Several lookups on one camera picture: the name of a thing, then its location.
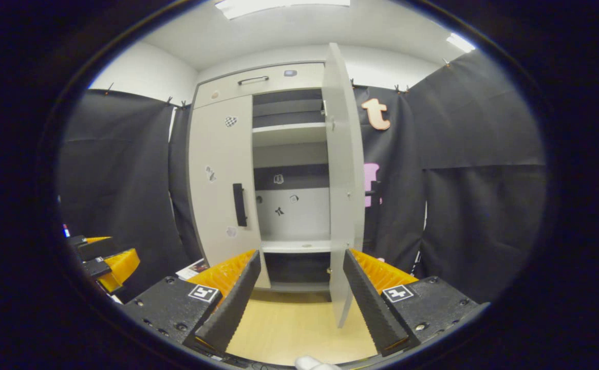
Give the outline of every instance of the checkered sticker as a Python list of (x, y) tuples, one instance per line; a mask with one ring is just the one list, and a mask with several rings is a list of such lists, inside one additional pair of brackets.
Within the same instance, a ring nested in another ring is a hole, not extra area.
[(238, 122), (238, 117), (227, 116), (227, 117), (224, 119), (224, 124), (226, 124), (226, 125), (227, 125), (227, 127), (231, 127), (231, 126), (233, 126), (234, 124), (236, 124), (236, 122)]
[(394, 286), (393, 288), (387, 288), (382, 290), (384, 295), (388, 298), (391, 303), (395, 303), (401, 300), (406, 300), (409, 297), (414, 297), (414, 293), (410, 292), (409, 289), (405, 288), (404, 285)]
[(210, 288), (208, 286), (203, 286), (203, 285), (197, 285), (194, 287), (194, 289), (192, 289), (192, 292), (190, 292), (189, 297), (192, 298), (196, 298), (198, 300), (204, 301), (204, 302), (210, 302), (213, 300), (213, 297), (215, 297), (215, 294), (217, 293), (217, 289), (215, 288)]

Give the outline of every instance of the black door handle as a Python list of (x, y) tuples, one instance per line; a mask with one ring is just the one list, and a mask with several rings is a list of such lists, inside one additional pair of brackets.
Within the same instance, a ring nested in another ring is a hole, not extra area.
[(245, 198), (242, 195), (244, 189), (242, 183), (233, 184), (233, 201), (236, 203), (236, 218), (238, 226), (247, 226), (247, 216), (245, 216)]
[(267, 81), (270, 78), (268, 76), (259, 76), (259, 77), (245, 78), (244, 80), (238, 81), (238, 85), (242, 85), (242, 83), (246, 82), (246, 81), (260, 80), (260, 79), (262, 79), (263, 81)]

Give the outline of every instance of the orange gripper pad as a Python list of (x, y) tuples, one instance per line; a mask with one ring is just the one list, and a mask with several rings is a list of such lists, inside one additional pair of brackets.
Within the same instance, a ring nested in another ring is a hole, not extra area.
[(110, 293), (122, 286), (140, 265), (140, 258), (135, 249), (116, 254), (104, 261), (112, 271), (98, 278), (98, 281)]
[(94, 243), (98, 241), (102, 241), (103, 239), (108, 239), (111, 236), (97, 236), (97, 237), (86, 237), (88, 243)]
[(368, 276), (368, 279), (375, 287), (375, 290), (377, 290), (377, 294), (381, 294), (382, 290), (386, 288), (410, 284), (419, 280), (407, 272), (397, 269), (388, 263), (381, 262), (366, 253), (351, 248), (350, 250), (357, 262), (359, 262), (359, 266), (361, 266), (363, 272), (366, 273), (366, 276)]
[(255, 250), (246, 251), (241, 255), (230, 258), (205, 271), (199, 272), (199, 274), (187, 279), (187, 281), (189, 283), (219, 289), (222, 293), (222, 299), (220, 302), (217, 302), (217, 306), (215, 306), (215, 308), (217, 308), (222, 304), (222, 301), (224, 301), (227, 295), (229, 295), (229, 292), (231, 292), (231, 289), (236, 284), (236, 281), (238, 281), (247, 262), (249, 262), (252, 255), (254, 255), (254, 251)]

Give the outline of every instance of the wooden floor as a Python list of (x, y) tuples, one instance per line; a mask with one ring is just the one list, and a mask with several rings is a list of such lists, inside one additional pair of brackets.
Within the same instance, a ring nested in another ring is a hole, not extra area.
[(344, 363), (377, 354), (356, 300), (339, 329), (328, 295), (256, 290), (227, 352), (279, 365), (304, 355)]

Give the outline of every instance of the hook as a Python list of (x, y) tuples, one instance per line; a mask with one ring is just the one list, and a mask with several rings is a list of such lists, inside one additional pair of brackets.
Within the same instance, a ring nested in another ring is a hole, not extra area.
[(112, 82), (112, 83), (110, 84), (110, 87), (109, 87), (109, 88), (108, 88), (108, 89), (105, 91), (105, 94), (106, 94), (106, 95), (107, 95), (107, 92), (108, 92), (108, 91), (110, 91), (110, 89), (112, 89), (112, 85), (114, 85), (114, 84), (115, 84), (114, 82)]

